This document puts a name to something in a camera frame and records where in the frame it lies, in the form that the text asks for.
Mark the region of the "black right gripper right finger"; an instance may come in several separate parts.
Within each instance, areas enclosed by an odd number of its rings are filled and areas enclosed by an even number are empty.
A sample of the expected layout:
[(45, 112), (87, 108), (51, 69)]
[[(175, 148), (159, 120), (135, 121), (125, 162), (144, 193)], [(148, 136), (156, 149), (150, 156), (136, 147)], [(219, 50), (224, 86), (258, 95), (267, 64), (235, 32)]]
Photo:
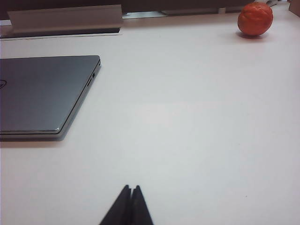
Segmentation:
[(131, 224), (132, 225), (154, 225), (139, 185), (135, 187), (132, 193)]

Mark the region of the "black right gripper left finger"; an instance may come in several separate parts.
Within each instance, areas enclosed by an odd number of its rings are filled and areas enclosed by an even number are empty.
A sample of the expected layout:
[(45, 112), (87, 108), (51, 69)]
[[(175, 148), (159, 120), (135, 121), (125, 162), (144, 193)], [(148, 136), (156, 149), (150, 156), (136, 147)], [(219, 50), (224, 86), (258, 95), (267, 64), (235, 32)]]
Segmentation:
[(100, 222), (100, 225), (127, 225), (131, 201), (131, 188), (125, 185)]

